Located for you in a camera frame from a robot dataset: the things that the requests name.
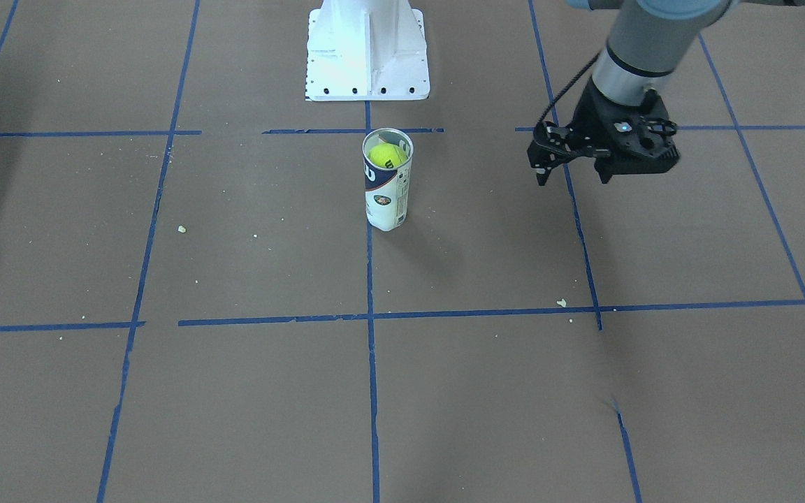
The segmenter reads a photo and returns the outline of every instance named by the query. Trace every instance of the tennis ball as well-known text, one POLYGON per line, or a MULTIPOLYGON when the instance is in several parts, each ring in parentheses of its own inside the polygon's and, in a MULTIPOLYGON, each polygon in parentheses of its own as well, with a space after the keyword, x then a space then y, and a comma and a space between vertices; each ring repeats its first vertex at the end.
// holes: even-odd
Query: tennis ball
POLYGON ((371 159, 371 162, 375 163, 376 166, 383 166, 388 169, 402 166, 407 157, 405 150, 392 143, 378 143, 371 150, 368 150, 368 158, 371 159))

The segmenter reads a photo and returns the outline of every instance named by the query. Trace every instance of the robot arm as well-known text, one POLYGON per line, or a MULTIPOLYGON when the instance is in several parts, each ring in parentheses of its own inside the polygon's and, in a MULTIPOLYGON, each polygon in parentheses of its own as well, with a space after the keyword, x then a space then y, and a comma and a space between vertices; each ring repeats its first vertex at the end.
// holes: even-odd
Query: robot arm
MULTIPOLYGON (((665 173, 679 161, 658 90, 675 71, 699 32, 740 0, 568 0, 620 13, 595 63, 590 82, 564 127, 540 119, 527 150, 537 181, 556 166, 595 157, 606 184, 614 175, 665 173)), ((751 0, 805 6, 805 0, 751 0)))

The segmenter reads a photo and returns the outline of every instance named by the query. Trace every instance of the floor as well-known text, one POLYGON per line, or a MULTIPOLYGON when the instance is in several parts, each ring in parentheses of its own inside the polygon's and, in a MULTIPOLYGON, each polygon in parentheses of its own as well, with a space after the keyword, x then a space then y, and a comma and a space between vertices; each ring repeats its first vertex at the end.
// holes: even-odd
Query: floor
POLYGON ((805 8, 703 32, 669 174, 540 188, 616 13, 413 0, 430 98, 313 103, 319 6, 0 0, 0 503, 805 501, 805 8))

